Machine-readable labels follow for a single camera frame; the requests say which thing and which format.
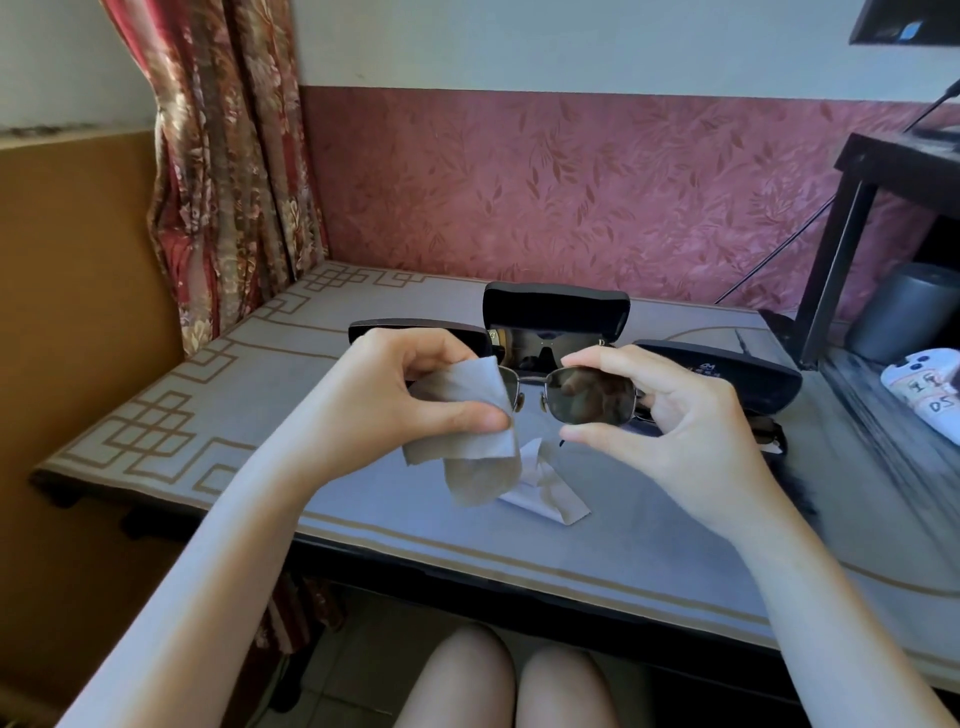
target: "gray tablecloth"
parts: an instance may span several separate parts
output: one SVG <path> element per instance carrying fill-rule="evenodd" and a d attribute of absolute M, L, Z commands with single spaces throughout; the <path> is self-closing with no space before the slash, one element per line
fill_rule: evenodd
<path fill-rule="evenodd" d="M 208 508 L 346 349 L 350 322 L 482 326 L 483 289 L 477 280 L 324 263 L 40 467 Z M 742 309 L 634 300 L 620 343 L 639 338 L 789 363 L 760 316 Z M 820 374 L 804 374 L 778 419 L 831 550 L 928 679 L 960 689 L 960 543 L 948 517 L 918 513 Z M 557 443 L 558 427 L 538 407 L 517 418 L 521 444 Z M 439 462 L 407 468 L 396 451 L 322 488 L 300 531 L 776 646 L 756 586 L 726 542 L 610 458 L 568 445 L 549 459 L 592 511 L 569 527 L 499 501 L 459 508 Z M 938 519 L 946 525 L 931 528 Z"/>

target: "red patterned curtain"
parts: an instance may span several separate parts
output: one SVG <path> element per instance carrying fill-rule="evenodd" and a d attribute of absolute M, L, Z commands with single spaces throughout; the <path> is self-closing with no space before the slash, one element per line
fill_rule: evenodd
<path fill-rule="evenodd" d="M 102 0 L 154 88 L 149 226 L 192 354 L 324 257 L 288 0 Z"/>

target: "left hand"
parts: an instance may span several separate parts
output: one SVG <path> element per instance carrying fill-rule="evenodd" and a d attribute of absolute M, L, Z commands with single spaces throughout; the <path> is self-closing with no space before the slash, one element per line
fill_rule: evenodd
<path fill-rule="evenodd" d="M 477 401 L 415 400 L 406 380 L 476 354 L 442 328 L 374 328 L 353 343 L 261 447 L 277 456 L 300 495 L 370 465 L 413 440 L 447 432 L 496 432 L 506 412 Z"/>

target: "desk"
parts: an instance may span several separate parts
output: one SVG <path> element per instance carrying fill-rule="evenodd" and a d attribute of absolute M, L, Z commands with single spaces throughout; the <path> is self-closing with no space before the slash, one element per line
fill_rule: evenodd
<path fill-rule="evenodd" d="M 94 493 L 195 520 L 343 353 L 351 321 L 482 326 L 483 289 L 477 280 L 324 263 L 55 453 L 35 482 L 61 501 Z M 634 300 L 620 343 L 639 338 L 790 361 L 749 310 Z M 918 516 L 848 410 L 821 373 L 804 373 L 801 393 L 778 416 L 790 466 L 851 580 L 931 684 L 960 691 L 952 511 Z M 559 423 L 537 407 L 525 407 L 516 426 L 521 443 L 558 442 Z M 290 558 L 505 627 L 795 694 L 756 586 L 727 542 L 604 455 L 569 444 L 548 459 L 592 510 L 572 526 L 500 501 L 458 508 L 440 463 L 407 468 L 396 451 L 310 500 Z"/>
<path fill-rule="evenodd" d="M 803 369 L 816 369 L 843 292 L 853 254 L 876 192 L 884 187 L 904 200 L 960 220 L 960 154 L 949 143 L 910 134 L 852 133 L 834 165 L 843 172 L 836 200 L 806 281 L 796 320 L 764 316 Z"/>

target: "thigh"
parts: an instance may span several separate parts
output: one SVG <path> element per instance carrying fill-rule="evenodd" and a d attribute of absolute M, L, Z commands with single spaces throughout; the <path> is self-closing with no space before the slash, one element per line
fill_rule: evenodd
<path fill-rule="evenodd" d="M 515 699 L 510 653 L 491 630 L 471 625 L 434 650 L 394 728 L 511 728 Z"/>
<path fill-rule="evenodd" d="M 547 647 L 520 679 L 516 728 L 619 728 L 607 681 L 586 652 Z"/>

